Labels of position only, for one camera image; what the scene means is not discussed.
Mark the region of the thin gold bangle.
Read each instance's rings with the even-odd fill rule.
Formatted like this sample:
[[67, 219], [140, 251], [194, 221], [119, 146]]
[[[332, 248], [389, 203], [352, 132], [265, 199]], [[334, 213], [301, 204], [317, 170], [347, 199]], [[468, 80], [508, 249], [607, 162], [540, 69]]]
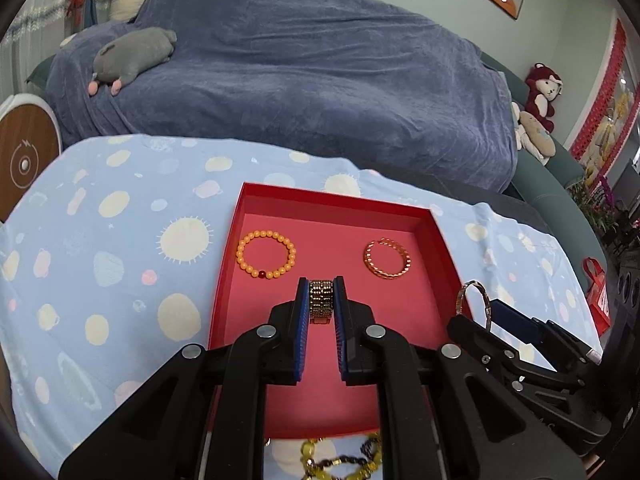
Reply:
[[486, 287], [477, 280], [464, 282], [457, 293], [454, 313], [476, 320], [480, 310], [483, 310], [485, 330], [490, 332], [494, 322], [494, 311]]

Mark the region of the gold woven ring band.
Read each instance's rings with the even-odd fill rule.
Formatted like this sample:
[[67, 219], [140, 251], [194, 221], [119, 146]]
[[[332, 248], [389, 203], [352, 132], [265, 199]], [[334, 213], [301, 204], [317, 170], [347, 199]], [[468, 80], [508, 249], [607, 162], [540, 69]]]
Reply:
[[334, 309], [333, 282], [329, 280], [310, 281], [308, 304], [311, 324], [329, 324]]

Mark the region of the dark garnet bead strand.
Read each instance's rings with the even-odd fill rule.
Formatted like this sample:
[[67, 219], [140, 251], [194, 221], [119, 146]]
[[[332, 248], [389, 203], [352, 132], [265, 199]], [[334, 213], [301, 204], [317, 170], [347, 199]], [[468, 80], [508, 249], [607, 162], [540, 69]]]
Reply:
[[305, 458], [305, 468], [313, 471], [325, 470], [341, 465], [357, 465], [360, 470], [375, 472], [382, 465], [382, 438], [376, 434], [368, 434], [367, 440], [360, 446], [360, 455], [339, 455], [333, 458], [324, 458], [317, 462], [314, 459], [314, 450]]

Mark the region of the gold chain-link cuff bangle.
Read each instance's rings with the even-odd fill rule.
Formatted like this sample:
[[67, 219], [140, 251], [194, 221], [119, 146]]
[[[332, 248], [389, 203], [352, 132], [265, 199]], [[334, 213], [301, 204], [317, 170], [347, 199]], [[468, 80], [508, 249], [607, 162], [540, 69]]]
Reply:
[[402, 278], [412, 266], [408, 250], [386, 237], [371, 240], [363, 249], [362, 260], [370, 273], [387, 281]]

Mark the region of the red gift bag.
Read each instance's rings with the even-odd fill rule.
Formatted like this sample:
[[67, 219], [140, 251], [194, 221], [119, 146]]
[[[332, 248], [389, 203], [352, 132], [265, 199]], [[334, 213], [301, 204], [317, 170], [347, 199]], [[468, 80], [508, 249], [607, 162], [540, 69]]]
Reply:
[[595, 258], [585, 258], [582, 262], [582, 270], [589, 278], [590, 283], [586, 295], [587, 304], [597, 333], [602, 336], [611, 327], [605, 270]]

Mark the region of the red shallow box tray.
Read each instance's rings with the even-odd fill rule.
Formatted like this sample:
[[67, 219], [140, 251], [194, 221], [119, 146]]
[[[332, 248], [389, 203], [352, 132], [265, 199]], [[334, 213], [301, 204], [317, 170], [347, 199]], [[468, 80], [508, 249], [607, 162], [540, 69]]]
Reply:
[[294, 299], [301, 278], [314, 282], [302, 379], [267, 390], [271, 439], [348, 436], [378, 426], [375, 388], [341, 380], [331, 296], [337, 276], [349, 299], [412, 344], [436, 349], [448, 341], [461, 280], [430, 210], [242, 185], [220, 260], [209, 348], [267, 322], [273, 306]]

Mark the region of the green sofa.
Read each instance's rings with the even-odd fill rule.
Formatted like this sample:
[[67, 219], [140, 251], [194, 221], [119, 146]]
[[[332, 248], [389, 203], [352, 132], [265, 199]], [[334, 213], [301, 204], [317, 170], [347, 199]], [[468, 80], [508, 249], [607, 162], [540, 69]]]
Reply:
[[215, 140], [344, 158], [464, 202], [504, 193], [537, 211], [571, 263], [603, 256], [572, 196], [582, 168], [562, 148], [546, 166], [516, 148], [508, 106], [526, 101], [527, 84], [468, 40], [405, 52], [178, 48], [121, 96], [107, 84], [88, 95], [97, 53], [64, 48], [32, 77], [64, 146], [140, 134], [173, 177]]

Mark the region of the light blue dotted tablecloth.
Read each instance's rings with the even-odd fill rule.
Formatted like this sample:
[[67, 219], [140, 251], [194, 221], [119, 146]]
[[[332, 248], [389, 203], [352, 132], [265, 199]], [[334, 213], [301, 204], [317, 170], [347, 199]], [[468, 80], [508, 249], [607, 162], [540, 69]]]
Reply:
[[92, 138], [44, 170], [1, 230], [12, 408], [49, 474], [182, 344], [204, 340], [245, 183], [427, 208], [462, 278], [599, 345], [560, 243], [494, 194], [459, 202], [345, 159], [239, 140]]

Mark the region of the beige round plush toy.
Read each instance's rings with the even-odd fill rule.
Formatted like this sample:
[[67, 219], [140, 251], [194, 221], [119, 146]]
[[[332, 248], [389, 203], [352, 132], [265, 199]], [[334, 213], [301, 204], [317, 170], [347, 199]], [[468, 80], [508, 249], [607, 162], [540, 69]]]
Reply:
[[552, 136], [534, 115], [522, 110], [517, 102], [512, 102], [511, 107], [516, 148], [519, 151], [529, 152], [538, 162], [546, 166], [556, 153]]

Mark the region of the red monkey plush toy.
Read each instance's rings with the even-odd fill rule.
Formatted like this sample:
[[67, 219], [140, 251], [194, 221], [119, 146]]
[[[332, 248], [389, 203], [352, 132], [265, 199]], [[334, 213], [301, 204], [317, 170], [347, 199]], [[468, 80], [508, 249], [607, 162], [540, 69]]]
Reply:
[[536, 63], [529, 71], [526, 79], [529, 88], [525, 109], [532, 114], [538, 122], [552, 133], [554, 123], [551, 118], [555, 114], [552, 102], [562, 94], [563, 81], [544, 63]]

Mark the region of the blue-grey bed blanket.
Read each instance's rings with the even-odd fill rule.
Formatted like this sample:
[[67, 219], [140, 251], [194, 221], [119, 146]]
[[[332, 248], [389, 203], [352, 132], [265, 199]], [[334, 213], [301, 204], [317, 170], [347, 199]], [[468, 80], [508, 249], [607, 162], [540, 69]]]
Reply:
[[[109, 42], [159, 27], [166, 62], [87, 91]], [[518, 166], [508, 85], [471, 41], [378, 0], [145, 0], [55, 55], [46, 98], [72, 145], [92, 136], [239, 139], [504, 190]]]

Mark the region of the white round wooden-top device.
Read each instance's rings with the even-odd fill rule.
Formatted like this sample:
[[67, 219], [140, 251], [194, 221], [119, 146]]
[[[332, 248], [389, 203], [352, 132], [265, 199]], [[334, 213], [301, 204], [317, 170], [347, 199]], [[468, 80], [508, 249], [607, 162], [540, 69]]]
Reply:
[[1, 222], [39, 175], [62, 153], [58, 121], [48, 103], [31, 93], [1, 103]]

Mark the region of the grey plush mouse toy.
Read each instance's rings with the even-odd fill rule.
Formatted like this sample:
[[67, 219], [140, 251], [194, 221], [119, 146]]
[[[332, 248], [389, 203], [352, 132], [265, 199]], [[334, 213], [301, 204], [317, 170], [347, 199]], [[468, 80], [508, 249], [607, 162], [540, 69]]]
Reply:
[[137, 76], [167, 62], [175, 51], [177, 34], [170, 29], [148, 27], [134, 30], [103, 46], [93, 59], [89, 96], [102, 84], [117, 96]]

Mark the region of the white sheer curtain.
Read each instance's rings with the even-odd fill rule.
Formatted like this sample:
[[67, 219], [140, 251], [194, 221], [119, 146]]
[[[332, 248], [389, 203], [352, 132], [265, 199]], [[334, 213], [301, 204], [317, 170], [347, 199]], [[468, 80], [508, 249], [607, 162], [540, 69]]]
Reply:
[[26, 0], [1, 40], [1, 99], [30, 92], [28, 76], [80, 26], [70, 0]]

